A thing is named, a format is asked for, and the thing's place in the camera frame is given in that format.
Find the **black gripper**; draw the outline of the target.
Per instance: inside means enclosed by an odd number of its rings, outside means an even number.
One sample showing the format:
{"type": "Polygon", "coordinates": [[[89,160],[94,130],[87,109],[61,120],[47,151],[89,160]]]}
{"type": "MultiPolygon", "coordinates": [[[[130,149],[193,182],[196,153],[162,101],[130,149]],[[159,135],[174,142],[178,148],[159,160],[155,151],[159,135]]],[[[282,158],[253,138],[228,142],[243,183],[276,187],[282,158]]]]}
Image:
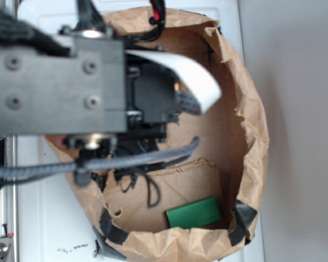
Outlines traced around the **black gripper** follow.
{"type": "Polygon", "coordinates": [[[113,157],[135,156],[159,150],[167,139],[167,124],[176,122],[173,70],[136,55],[127,55],[127,131],[117,136],[113,157]]]}

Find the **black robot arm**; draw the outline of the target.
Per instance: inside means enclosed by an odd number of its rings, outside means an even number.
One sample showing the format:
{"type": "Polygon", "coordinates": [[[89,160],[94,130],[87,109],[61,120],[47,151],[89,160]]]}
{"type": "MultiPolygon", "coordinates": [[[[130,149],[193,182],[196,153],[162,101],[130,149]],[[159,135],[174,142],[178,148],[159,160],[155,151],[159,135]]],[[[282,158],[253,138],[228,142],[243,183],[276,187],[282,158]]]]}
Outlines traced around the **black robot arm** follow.
{"type": "Polygon", "coordinates": [[[164,141],[180,112],[173,71],[116,35],[95,10],[47,35],[0,9],[0,135],[61,135],[70,149],[111,152],[164,141]]]}

